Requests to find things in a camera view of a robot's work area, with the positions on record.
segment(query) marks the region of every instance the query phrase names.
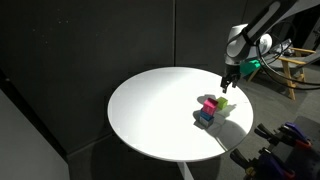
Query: blue block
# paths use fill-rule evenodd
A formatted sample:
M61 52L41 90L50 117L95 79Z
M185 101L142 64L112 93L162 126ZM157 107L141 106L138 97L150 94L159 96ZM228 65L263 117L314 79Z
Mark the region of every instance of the blue block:
M200 117L202 117L203 119L205 119L207 121L210 121L213 118L213 116L211 116L210 114L207 114L206 112L202 111L202 109L200 111Z

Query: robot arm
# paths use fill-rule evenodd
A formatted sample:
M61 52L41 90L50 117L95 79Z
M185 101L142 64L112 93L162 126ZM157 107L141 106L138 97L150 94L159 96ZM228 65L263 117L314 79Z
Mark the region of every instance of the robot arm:
M225 76L220 85L223 92L227 92L230 83L233 87L236 86L240 79L240 62L254 57L250 50L266 31L280 20L319 4L319 0L273 0L240 33L230 37L226 47Z

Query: cable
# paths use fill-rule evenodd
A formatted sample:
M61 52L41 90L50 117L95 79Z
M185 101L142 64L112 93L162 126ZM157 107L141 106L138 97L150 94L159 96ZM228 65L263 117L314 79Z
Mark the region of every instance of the cable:
M273 70L273 69L265 62L264 58L263 58L262 55L261 55L261 51L260 51L259 45L256 46L256 51L257 51L257 54L258 54L258 58L259 58L259 60L260 60L260 63L263 62L263 64L264 64L266 67L268 67L268 69L271 70L271 71L272 71L273 73L275 73L276 75L278 75L278 76L280 76L280 77L282 77L282 78L284 78L284 79L293 81L293 82L298 82L298 83L300 83L300 84L320 86L319 83L301 82L301 81L297 81L297 80L295 80L295 79L290 79L290 78L287 78L287 77L285 77L285 76L282 76L281 74L279 74L278 72L276 72L275 70ZM298 89L298 90L317 90L317 89L320 89L320 87L313 87L313 88L290 87L290 86L288 86L288 85L285 85L285 84L279 82L279 81L276 80L274 77L272 77L263 65L262 65L261 67L262 67L262 69L266 72L266 74L267 74L272 80L274 80L276 83L278 83L278 84L280 84L280 85L282 85L282 86L285 86L285 87L287 87L287 88Z

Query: white round table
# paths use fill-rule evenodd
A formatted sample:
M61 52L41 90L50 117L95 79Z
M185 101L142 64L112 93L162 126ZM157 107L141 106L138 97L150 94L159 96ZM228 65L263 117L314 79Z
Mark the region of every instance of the white round table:
M108 104L115 133L138 152L178 162L186 179L185 162L202 161L231 150L253 123L250 101L238 88L220 88L221 76L193 68L168 67L140 73L121 84ZM214 123L204 128L196 119L208 97L224 97Z

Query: floor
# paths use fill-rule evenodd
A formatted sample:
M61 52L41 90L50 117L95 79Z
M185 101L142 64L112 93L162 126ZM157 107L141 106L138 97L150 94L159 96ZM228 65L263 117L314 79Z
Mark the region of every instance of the floor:
M320 66L306 69L308 82L319 82ZM320 123L320 90L298 91L296 101L287 98L285 90L266 75L257 75L251 83L241 79L238 86L248 96L254 111L253 129L263 123L277 129L286 121L304 116ZM258 157L258 150L267 141L253 129L237 147L246 158ZM188 163L196 180L242 179L244 170L229 158L230 152L203 162ZM180 171L173 162L164 162L141 155L128 148L116 135L101 139L68 157L71 180L179 180Z

